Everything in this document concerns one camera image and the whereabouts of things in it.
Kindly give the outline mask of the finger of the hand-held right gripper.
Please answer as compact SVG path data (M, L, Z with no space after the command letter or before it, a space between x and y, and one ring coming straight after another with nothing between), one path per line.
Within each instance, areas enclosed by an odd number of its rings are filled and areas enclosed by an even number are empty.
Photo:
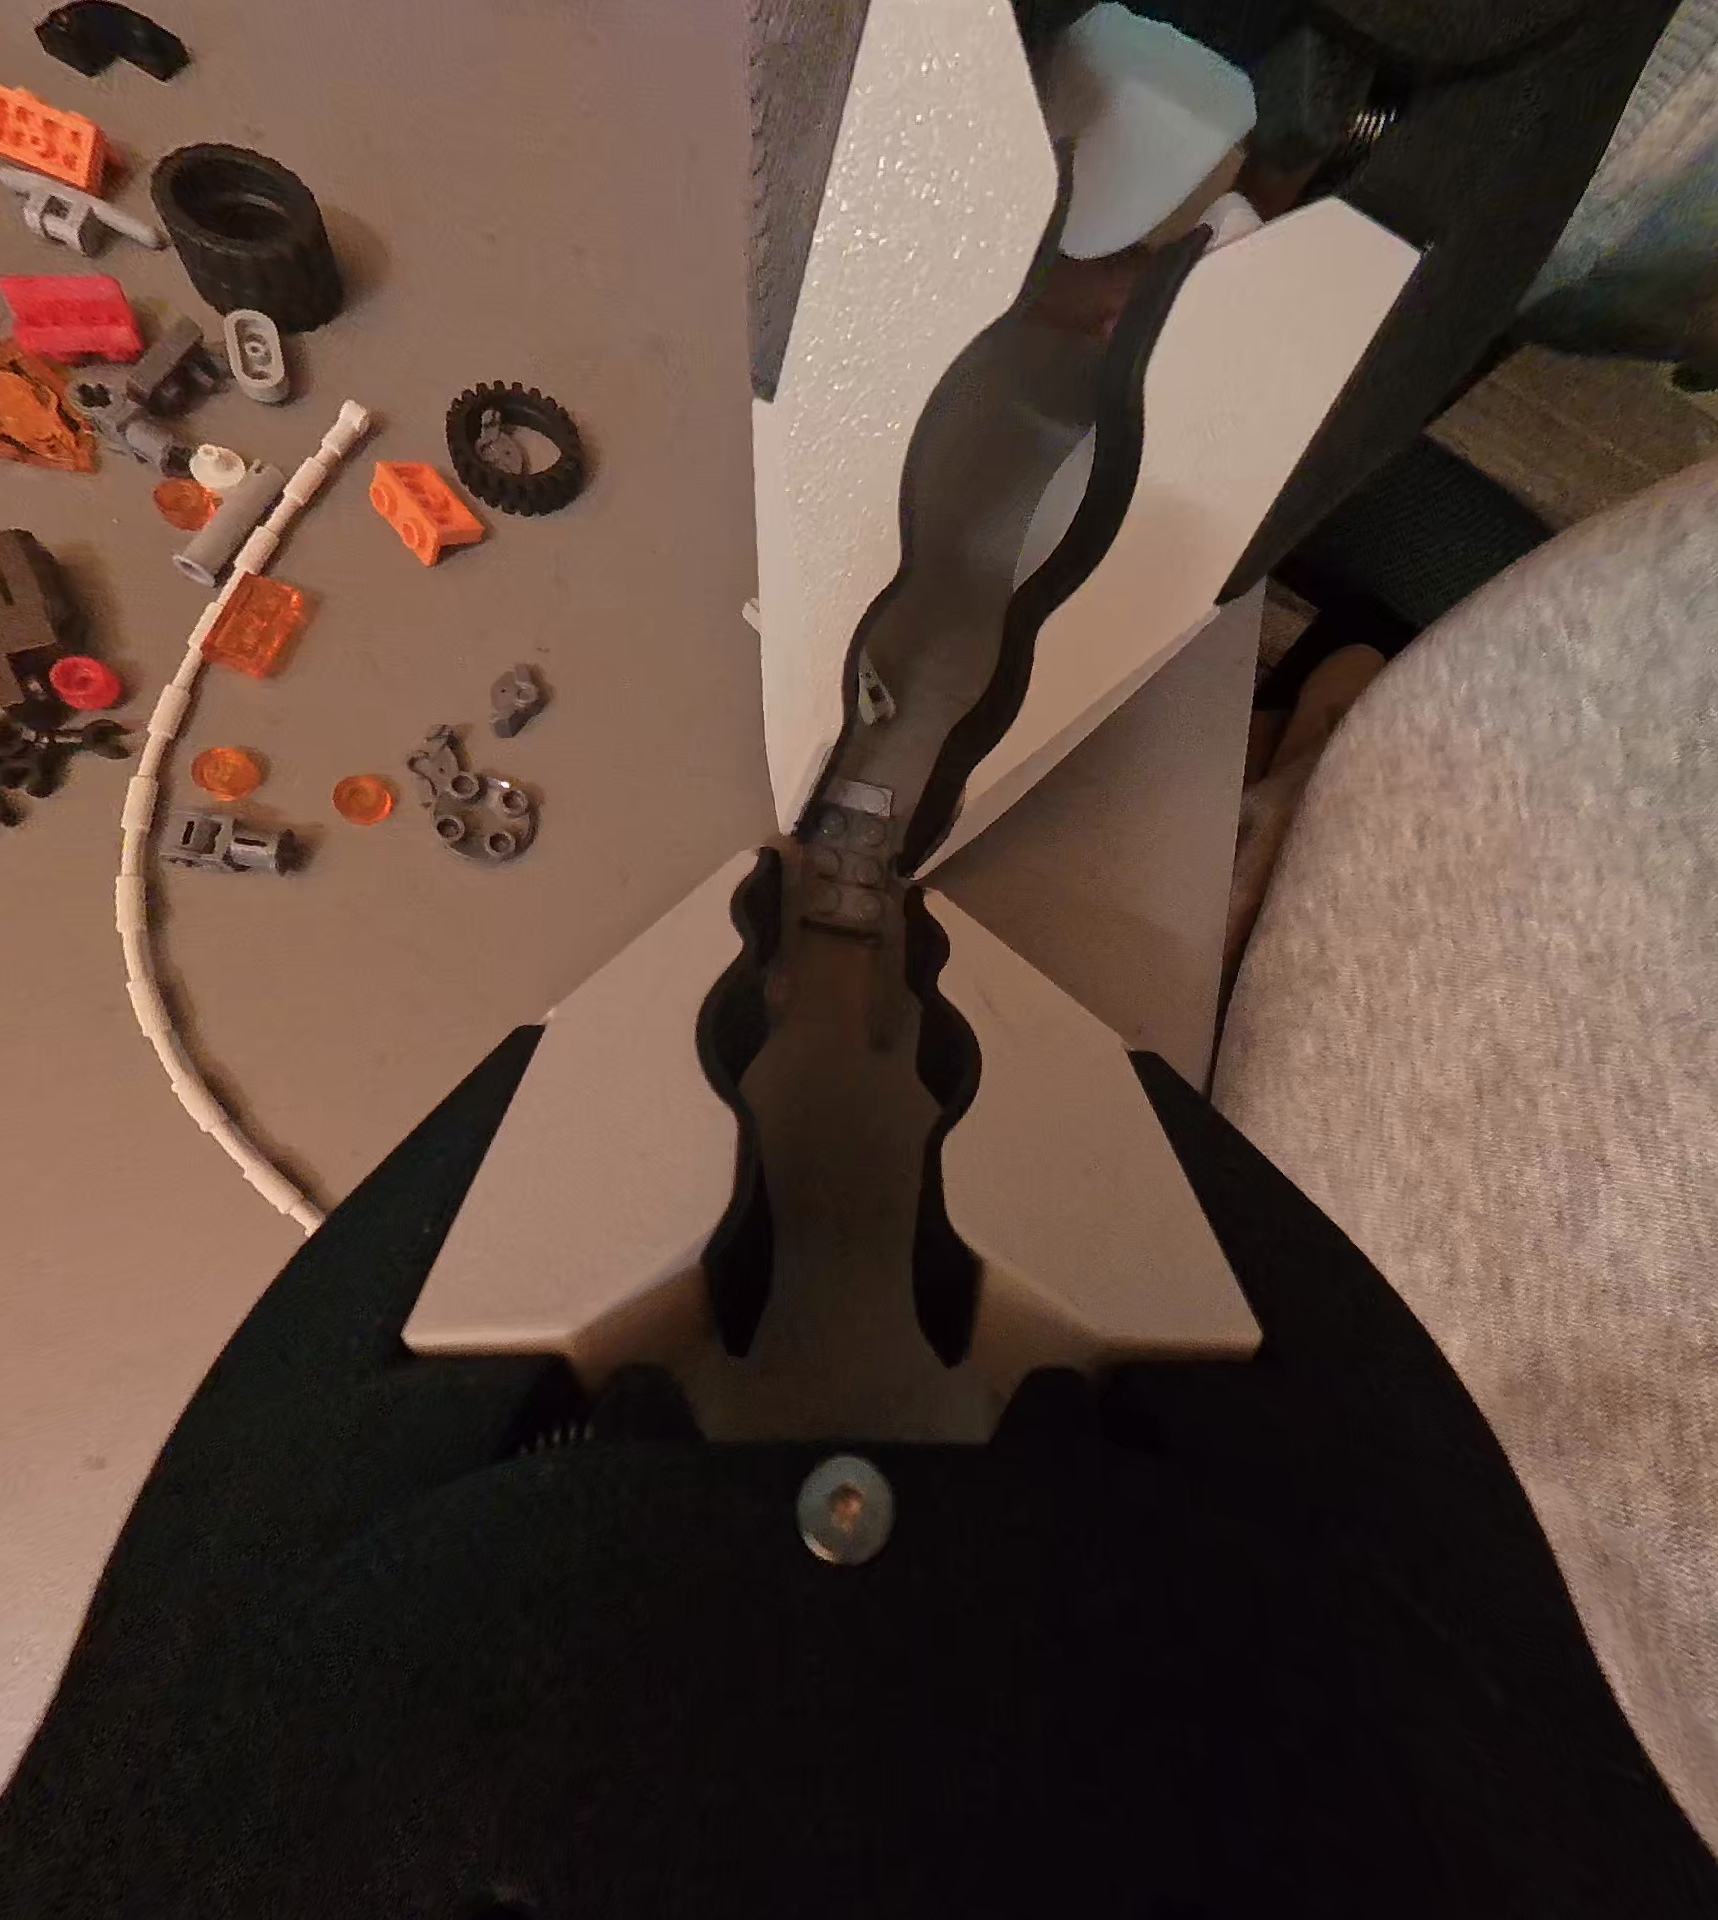
M1423 258L1326 198L1149 272L1101 362L1086 481L1030 541L986 690L910 815L904 876L931 882L1217 620Z
M761 723L797 828L857 717L943 379L1063 201L1014 5L751 6L751 481Z

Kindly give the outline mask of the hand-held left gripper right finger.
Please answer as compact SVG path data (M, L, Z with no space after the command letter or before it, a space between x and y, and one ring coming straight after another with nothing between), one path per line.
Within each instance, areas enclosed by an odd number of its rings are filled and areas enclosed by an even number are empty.
M938 1363L1008 1401L1040 1371L1257 1356L1255 1308L1134 1050L938 890L903 909L937 1109L912 1306Z

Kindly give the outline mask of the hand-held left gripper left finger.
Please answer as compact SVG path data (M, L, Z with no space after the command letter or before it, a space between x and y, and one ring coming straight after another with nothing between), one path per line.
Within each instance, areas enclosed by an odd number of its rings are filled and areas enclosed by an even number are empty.
M741 1354L773 1233L741 1084L767 1042L783 866L731 857L542 1021L407 1320L416 1356Z

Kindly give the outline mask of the grey lego plate assembly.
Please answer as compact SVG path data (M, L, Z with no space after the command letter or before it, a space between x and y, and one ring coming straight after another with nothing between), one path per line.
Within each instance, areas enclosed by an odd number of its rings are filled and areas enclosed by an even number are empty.
M871 780L827 780L799 834L799 922L879 945L894 886L894 792Z

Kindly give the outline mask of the grey oval lego link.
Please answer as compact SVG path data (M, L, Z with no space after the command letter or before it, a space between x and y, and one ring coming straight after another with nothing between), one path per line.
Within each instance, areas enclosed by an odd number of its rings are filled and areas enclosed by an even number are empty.
M295 396L284 337L271 314L237 307L222 319L222 349L229 376L249 402L279 409Z

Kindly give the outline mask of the round dark grey lego plate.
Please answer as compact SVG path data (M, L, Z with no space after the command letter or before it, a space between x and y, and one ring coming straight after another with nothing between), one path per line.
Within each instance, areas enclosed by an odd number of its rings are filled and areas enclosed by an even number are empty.
M540 812L519 783L461 770L435 787L431 819L446 853L478 866L503 866L528 853Z

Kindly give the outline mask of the dark grey lego connector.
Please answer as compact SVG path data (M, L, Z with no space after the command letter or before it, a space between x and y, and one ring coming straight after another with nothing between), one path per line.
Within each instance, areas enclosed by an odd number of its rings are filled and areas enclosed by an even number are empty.
M237 815L175 811L160 831L160 858L199 873L291 876L303 863L300 838L288 828L258 828Z

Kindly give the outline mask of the small black lego tyre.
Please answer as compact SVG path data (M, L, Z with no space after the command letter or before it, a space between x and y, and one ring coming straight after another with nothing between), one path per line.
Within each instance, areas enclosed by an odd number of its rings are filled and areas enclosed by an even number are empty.
M537 470L510 468L489 449L520 434L542 439L554 458ZM480 383L455 396L444 416L446 452L463 490L493 513L515 518L556 517L591 481L591 455L573 414L522 383Z

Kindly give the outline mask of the orange lego brick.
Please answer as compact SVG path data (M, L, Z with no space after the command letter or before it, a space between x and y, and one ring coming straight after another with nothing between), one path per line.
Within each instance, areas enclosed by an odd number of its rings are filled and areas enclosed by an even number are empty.
M111 147L88 117L0 83L0 161L86 197L104 188Z
M426 462L377 460L367 481L367 501L407 555L424 568L440 566L489 539L487 526L461 493Z

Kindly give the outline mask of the transparent orange lego plate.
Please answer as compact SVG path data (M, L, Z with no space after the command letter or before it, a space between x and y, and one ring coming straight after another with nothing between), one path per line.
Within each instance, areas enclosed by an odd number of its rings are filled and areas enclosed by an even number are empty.
M279 579L246 572L232 579L200 661L253 683L279 679L312 617L309 597Z

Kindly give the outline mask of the large black lego tyre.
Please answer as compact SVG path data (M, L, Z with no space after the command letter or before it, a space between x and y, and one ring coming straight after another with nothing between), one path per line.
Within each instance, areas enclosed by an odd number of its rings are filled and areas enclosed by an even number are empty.
M253 312L281 333L305 334L345 310L345 277L320 204L283 162L199 142L157 162L150 198L195 292L215 312Z

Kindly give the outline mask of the grey lego cylinder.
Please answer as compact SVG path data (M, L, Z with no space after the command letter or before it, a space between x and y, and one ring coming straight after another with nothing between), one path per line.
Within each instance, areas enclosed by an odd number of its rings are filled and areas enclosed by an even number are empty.
M271 517L288 486L288 475L253 462L215 508L208 522L175 555L175 570L207 589L219 589L237 566L250 534Z

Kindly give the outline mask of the black curved lego piece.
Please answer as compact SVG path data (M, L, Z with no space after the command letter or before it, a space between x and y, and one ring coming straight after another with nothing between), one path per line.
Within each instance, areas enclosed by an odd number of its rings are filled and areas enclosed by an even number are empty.
M49 59L88 81L131 67L173 85L195 60L182 37L127 2L61 5L33 34Z

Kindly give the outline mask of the pile of mixed lego pieces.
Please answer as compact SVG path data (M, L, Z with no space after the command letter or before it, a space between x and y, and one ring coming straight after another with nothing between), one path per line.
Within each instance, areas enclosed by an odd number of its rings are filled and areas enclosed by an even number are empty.
M159 251L164 235L101 194L0 168L30 233L91 258L111 241ZM157 479L155 505L199 532L245 479L243 460L182 432L188 411L229 386L200 325L143 322L104 272L0 277L0 462L92 479L121 456ZM127 683L96 650L62 559L38 534L0 530L0 828L16 800L49 797L75 756L125 756Z

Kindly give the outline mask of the person's grey clothing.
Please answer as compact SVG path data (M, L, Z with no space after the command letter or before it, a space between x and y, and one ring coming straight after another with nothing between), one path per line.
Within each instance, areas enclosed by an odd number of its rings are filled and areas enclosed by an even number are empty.
M1718 455L1357 699L1215 1098L1471 1387L1718 1855Z

